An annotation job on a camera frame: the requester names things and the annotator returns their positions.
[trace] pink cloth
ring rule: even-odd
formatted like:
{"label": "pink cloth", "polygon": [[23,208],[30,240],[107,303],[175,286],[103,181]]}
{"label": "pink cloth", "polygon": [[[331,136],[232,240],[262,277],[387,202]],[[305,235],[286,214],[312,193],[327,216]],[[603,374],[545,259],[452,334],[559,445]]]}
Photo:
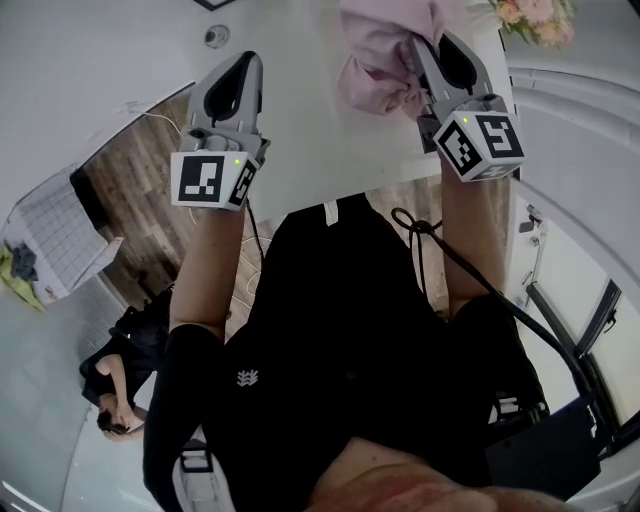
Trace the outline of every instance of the pink cloth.
{"label": "pink cloth", "polygon": [[403,107],[418,117],[428,101],[407,43],[412,33],[440,42],[445,18],[439,0],[340,0],[340,17],[352,46],[338,79],[345,100],[372,114]]}

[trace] fiducial marker cube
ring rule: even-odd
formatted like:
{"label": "fiducial marker cube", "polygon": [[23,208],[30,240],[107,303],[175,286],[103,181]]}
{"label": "fiducial marker cube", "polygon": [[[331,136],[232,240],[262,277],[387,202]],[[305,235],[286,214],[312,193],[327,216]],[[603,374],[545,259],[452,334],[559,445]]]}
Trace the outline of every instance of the fiducial marker cube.
{"label": "fiducial marker cube", "polygon": [[260,164],[246,151],[171,154],[171,204],[238,211]]}
{"label": "fiducial marker cube", "polygon": [[453,111],[433,139],[462,181],[502,178],[525,160],[514,114]]}

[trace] bouquet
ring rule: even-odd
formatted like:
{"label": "bouquet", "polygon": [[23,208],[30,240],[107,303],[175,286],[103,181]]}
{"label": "bouquet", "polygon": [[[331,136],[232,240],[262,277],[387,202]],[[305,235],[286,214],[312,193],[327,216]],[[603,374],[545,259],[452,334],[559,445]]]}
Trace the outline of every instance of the bouquet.
{"label": "bouquet", "polygon": [[575,13],[569,0],[489,0],[502,26],[517,32],[527,42],[559,47],[573,40],[571,18]]}

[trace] black cable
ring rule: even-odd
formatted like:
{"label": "black cable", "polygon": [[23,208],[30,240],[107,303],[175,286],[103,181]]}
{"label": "black cable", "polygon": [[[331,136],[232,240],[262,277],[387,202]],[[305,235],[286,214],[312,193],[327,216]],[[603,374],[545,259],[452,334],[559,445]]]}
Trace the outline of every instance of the black cable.
{"label": "black cable", "polygon": [[249,219],[251,220],[251,228],[253,229],[253,238],[260,251],[260,268],[264,265],[264,251],[262,250],[262,244],[260,243],[260,237],[258,236],[258,226],[256,226],[256,219],[253,216],[253,210],[251,209],[251,203],[247,199],[247,210],[249,211]]}
{"label": "black cable", "polygon": [[[406,222],[400,220],[398,217],[399,214],[405,215],[410,221],[411,224],[407,224]],[[405,210],[404,208],[394,208],[391,210],[391,217],[396,223],[409,230],[409,246],[412,246],[413,234],[415,233],[418,236],[418,250],[419,250],[419,261],[420,261],[420,280],[422,281],[422,291],[426,295],[426,288],[424,284],[424,270],[422,268],[422,242],[421,235],[427,234],[438,246],[444,251],[444,253],[449,256],[453,261],[456,262],[458,266],[466,270],[476,281],[478,281],[491,296],[498,299],[500,303],[511,313],[515,318],[520,320],[524,325],[526,325],[529,329],[531,329],[535,334],[537,334],[542,340],[547,343],[552,349],[554,349],[565,362],[565,364],[569,367],[569,371],[571,371],[571,375],[573,376],[573,381],[576,384],[578,389],[578,393],[581,396],[586,396],[591,391],[591,385],[587,380],[582,368],[578,364],[578,361],[574,358],[573,354],[570,353],[567,349],[565,349],[564,345],[562,345],[549,331],[547,331],[542,325],[536,322],[533,318],[527,315],[524,311],[522,311],[518,306],[513,304],[509,299],[507,299],[502,293],[496,290],[489,281],[485,279],[485,277],[480,273],[480,271],[474,267],[471,263],[469,263],[465,258],[460,256],[449,244],[447,244],[444,240],[442,240],[438,235],[436,235],[435,230],[442,224],[440,221],[436,226],[432,226],[426,220],[418,220],[416,221],[411,214]]]}

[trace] person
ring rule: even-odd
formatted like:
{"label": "person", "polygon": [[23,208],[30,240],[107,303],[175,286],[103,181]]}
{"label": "person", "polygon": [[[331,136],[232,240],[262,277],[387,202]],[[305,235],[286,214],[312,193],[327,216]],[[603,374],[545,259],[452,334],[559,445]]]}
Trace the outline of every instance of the person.
{"label": "person", "polygon": [[[147,418],[151,494],[183,509],[172,474],[201,426],[223,510],[563,507],[463,487],[490,484],[484,447],[498,393],[521,409],[544,403],[513,317],[445,256],[450,318],[440,318],[394,228],[363,194],[337,203],[331,226],[322,205],[285,218],[248,322],[226,344],[245,214],[203,213]],[[461,182],[443,161],[442,211],[444,240],[500,289],[487,185]]]}
{"label": "person", "polygon": [[160,367],[168,336],[171,288],[142,311],[129,308],[109,330],[109,342],[80,365],[82,395],[99,409],[98,427],[110,441],[142,439],[147,411],[134,397]]}

